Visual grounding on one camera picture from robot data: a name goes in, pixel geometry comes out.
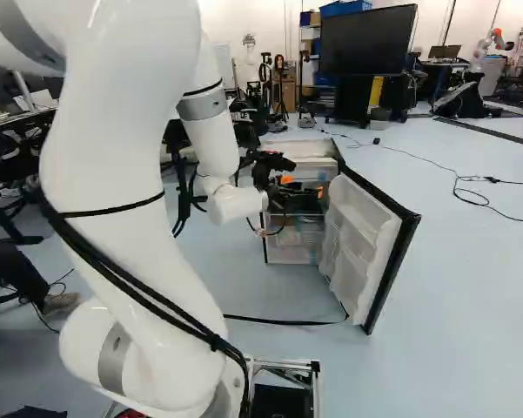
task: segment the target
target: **white robot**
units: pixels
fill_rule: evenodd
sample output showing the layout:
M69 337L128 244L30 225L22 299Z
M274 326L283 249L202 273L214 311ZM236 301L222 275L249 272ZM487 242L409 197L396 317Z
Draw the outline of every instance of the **white robot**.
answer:
M96 295L62 330L65 366L151 417L246 415L252 368L225 341L223 315L172 238L162 199L160 139L177 107L211 220L268 204L266 192L229 182L238 146L196 0L0 0L0 65L65 74L40 179ZM102 264L82 256L89 246ZM120 270L137 281L119 281Z
M514 47L514 42L505 42L502 37L502 30L499 28L491 29L486 37L480 39L473 51L470 62L470 72L483 72L483 63L489 47L495 44L497 50L510 51Z

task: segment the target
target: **orange part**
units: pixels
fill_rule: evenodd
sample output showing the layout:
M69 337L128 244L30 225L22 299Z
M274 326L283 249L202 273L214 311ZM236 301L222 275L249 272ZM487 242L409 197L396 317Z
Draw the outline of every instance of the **orange part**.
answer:
M287 185L289 183L292 183L294 181L294 177L293 176L282 176L280 178L280 184L281 185Z

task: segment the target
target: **white fridge door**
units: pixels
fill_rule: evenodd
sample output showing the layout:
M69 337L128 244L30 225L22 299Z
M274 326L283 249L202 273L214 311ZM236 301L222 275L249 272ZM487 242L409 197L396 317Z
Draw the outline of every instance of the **white fridge door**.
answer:
M371 334L420 216L346 166L330 185L319 271L353 323Z

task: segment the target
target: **person's leg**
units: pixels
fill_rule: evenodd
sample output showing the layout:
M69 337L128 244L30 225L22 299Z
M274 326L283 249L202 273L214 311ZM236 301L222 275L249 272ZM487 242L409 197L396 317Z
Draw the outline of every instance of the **person's leg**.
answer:
M27 300L43 314L75 306L77 293L49 295L50 286L25 255L15 245L0 240L0 281L17 290L16 297Z

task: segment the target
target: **white wall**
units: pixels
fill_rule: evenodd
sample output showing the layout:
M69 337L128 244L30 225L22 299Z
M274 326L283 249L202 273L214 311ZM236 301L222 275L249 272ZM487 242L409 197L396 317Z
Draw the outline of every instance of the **white wall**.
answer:
M254 50L257 72L261 52L283 54L297 59L299 49L299 12L318 8L331 0L198 0L205 31L215 42L229 42L232 56L238 63L241 85L251 79L245 66L246 48L242 38L252 33L257 45ZM417 3L419 19L413 46L429 49L440 43L446 24L446 15L452 0L373 0L373 7ZM457 0L447 44L462 44L461 56L468 59L473 48L491 27L498 0ZM516 41L523 26L523 0L501 0L495 27L503 30L506 41Z
M285 54L284 0L198 0L204 31L212 42L227 42L237 64L238 82L245 88L261 63L261 52ZM247 65L244 35L257 44L254 65Z
M505 41L516 43L520 28L523 26L523 0L501 0L493 26L503 30Z
M470 60L478 41L491 29L499 0L457 0L447 45L461 44L459 57Z

